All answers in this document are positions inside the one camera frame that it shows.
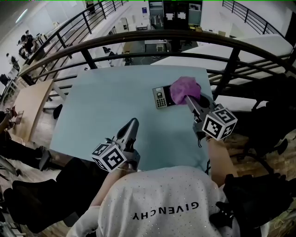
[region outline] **wooden floor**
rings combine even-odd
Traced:
[[[0,106],[0,109],[3,110],[5,107],[12,106],[16,96],[17,94],[12,95],[11,98],[7,100],[4,106],[3,105]],[[32,148],[38,147],[39,145],[43,145],[48,148],[55,125],[56,125],[56,120],[53,119],[52,111],[43,112],[38,122],[36,132],[32,139],[35,143],[27,143],[26,145]],[[282,175],[286,175],[287,180],[296,178],[296,139],[293,140],[295,135],[296,135],[296,131],[293,131],[286,136],[286,139],[288,140],[289,145],[283,154],[278,155],[277,152],[272,152],[266,155],[266,161],[269,163],[269,165],[275,169],[275,172],[280,173]],[[13,137],[13,139],[15,139],[20,143],[22,142],[17,137]],[[246,142],[247,142],[247,137],[244,137],[238,134],[232,134],[229,137],[227,137],[227,139],[225,140],[225,144],[227,146],[227,149],[230,155],[241,153],[243,151],[243,148]],[[71,157],[69,156],[66,156],[63,154],[57,154],[56,152],[53,152],[53,151],[52,151],[52,155],[55,162],[59,164],[65,164],[71,159]],[[262,165],[251,157],[246,157],[243,161],[237,161],[236,158],[232,158],[232,161],[238,171],[239,176],[251,174],[257,177],[257,176],[267,174],[266,170],[262,167]],[[27,181],[27,182],[40,182],[48,179],[55,179],[58,173],[60,172],[59,170],[50,170],[50,169],[41,172],[19,161],[10,161],[10,162],[12,163],[13,166],[15,166],[15,168],[19,168],[22,171],[22,175],[19,177],[16,177],[10,173],[7,173],[4,170],[0,170],[0,173],[5,175],[9,179],[9,181],[6,181],[0,178],[0,188],[2,192],[5,189],[9,188],[14,180],[21,180],[21,181]],[[289,230],[292,230],[293,228],[295,228],[294,223],[296,219],[295,218],[286,219],[291,209],[294,209],[294,206],[296,206],[296,203],[293,203],[291,208],[289,208],[290,209],[289,211],[284,212],[281,216],[271,221],[271,229],[269,234],[270,237],[284,236],[284,234],[287,234]],[[32,234],[26,228],[26,226],[22,226],[22,230],[25,233],[27,233],[27,236],[39,236],[39,237],[65,236],[68,229],[69,228],[63,222],[59,222],[50,226],[49,228],[45,229],[44,231],[38,234]]]

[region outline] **black pants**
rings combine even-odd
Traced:
[[[39,169],[40,160],[36,158],[41,158],[42,152],[40,149],[34,150],[13,140],[7,140],[5,145],[0,147],[0,155],[7,159],[19,160],[26,165]]]

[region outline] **purple cloth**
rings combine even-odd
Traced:
[[[171,98],[176,105],[185,105],[185,96],[191,95],[199,100],[201,87],[194,77],[182,76],[170,87]]]

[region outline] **desk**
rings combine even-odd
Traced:
[[[134,148],[138,168],[152,170],[177,165],[206,169],[208,147],[202,148],[192,130],[187,106],[156,109],[152,89],[194,76],[211,96],[206,69],[179,66],[127,66],[82,71],[55,126],[50,149],[93,161],[91,152],[105,137],[112,138],[131,118],[139,120]]]
[[[31,140],[44,104],[52,89],[63,99],[66,98],[65,94],[55,85],[53,79],[20,90],[14,106],[16,112],[24,111],[24,114],[21,123],[15,125],[10,131],[23,139],[24,142]]]
[[[145,52],[146,52],[147,44],[163,44],[167,52],[167,40],[159,40],[159,39],[145,40]]]

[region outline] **office chair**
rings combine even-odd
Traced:
[[[89,208],[107,173],[93,162],[87,167],[73,158],[56,180],[14,181],[3,193],[5,203],[14,222],[27,225],[33,233],[64,219],[72,226]]]

